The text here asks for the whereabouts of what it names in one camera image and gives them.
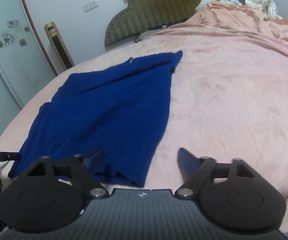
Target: wrinkled fabric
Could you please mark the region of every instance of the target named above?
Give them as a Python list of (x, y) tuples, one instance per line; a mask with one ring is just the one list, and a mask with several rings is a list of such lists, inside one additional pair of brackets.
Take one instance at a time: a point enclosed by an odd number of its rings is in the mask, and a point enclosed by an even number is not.
[(217, 1), (217, 2), (221, 2), (221, 3), (225, 3), (225, 4), (234, 4), (234, 5), (242, 6), (242, 3), (239, 0), (201, 0), (201, 2), (195, 8), (195, 10), (198, 12), (198, 11), (204, 9), (206, 7), (206, 5), (209, 2), (212, 2), (212, 1)]
[(277, 13), (277, 6), (273, 0), (245, 0), (245, 4), (260, 9), (267, 20), (282, 19)]
[(72, 74), (41, 106), (9, 177), (45, 155), (62, 161), (102, 147), (103, 163), (90, 171), (97, 181), (143, 187), (166, 128), (172, 73), (182, 55), (153, 54)]
[[(130, 57), (183, 51), (172, 75), (170, 117), (145, 189), (178, 189), (177, 151), (218, 162), (242, 158), (286, 198), (288, 232), (288, 18), (265, 21), (249, 6), (211, 2), (192, 18), (150, 39), (83, 62), (52, 80), (0, 137), (0, 151), (18, 151), (43, 103), (72, 73), (106, 69)], [(0, 163), (3, 187), (13, 162)], [(129, 188), (120, 185), (104, 185)]]

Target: door frame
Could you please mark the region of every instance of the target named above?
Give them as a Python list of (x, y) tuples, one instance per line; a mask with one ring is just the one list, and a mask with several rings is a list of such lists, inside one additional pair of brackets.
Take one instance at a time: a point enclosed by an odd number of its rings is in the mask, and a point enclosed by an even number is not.
[(34, 37), (36, 43), (38, 44), (38, 47), (39, 47), (39, 49), (41, 51), (41, 54), (43, 55), (45, 61), (47, 62), (47, 65), (50, 68), (51, 73), (54, 75), (54, 77), (58, 76), (58, 73), (57, 73), (57, 71), (56, 71), (56, 69), (55, 69), (50, 57), (48, 56), (48, 54), (47, 54), (47, 52), (46, 52), (46, 50), (44, 48), (44, 45), (43, 45), (43, 43), (42, 43), (42, 41), (41, 41), (41, 39), (40, 39), (40, 37), (38, 35), (38, 32), (37, 32), (37, 30), (35, 28), (35, 25), (33, 23), (33, 20), (31, 18), (31, 15), (30, 15), (30, 12), (28, 10), (28, 7), (26, 5), (25, 0), (20, 0), (20, 3), (22, 5), (22, 9), (23, 9), (24, 15), (26, 17), (26, 20), (28, 21), (31, 30), (33, 30), (32, 34), (33, 34), (33, 37)]

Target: knit sweater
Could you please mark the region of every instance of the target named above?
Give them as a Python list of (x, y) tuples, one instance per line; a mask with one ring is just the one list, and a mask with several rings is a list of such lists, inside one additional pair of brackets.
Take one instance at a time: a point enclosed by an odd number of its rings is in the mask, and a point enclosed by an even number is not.
[(143, 187), (165, 132), (172, 73), (182, 55), (150, 55), (70, 75), (51, 102), (41, 106), (9, 177), (41, 156), (64, 160), (103, 147), (105, 158), (95, 179)]

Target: logo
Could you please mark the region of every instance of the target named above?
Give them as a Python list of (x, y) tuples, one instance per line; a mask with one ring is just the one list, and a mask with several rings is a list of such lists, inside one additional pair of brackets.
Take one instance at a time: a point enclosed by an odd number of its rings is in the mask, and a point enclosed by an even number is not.
[(144, 197), (148, 196), (148, 194), (146, 194), (145, 192), (141, 192), (141, 193), (139, 194), (139, 196), (142, 197), (142, 198), (144, 198)]

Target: metal bolt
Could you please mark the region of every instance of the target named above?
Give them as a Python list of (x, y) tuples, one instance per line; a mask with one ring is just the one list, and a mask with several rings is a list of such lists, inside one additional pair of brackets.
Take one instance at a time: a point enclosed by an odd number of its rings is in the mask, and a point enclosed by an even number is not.
[(106, 191), (102, 188), (94, 188), (91, 190), (91, 195), (94, 197), (102, 197), (104, 196)]
[(181, 188), (177, 191), (177, 193), (183, 197), (189, 197), (189, 196), (193, 195), (194, 192), (189, 188)]

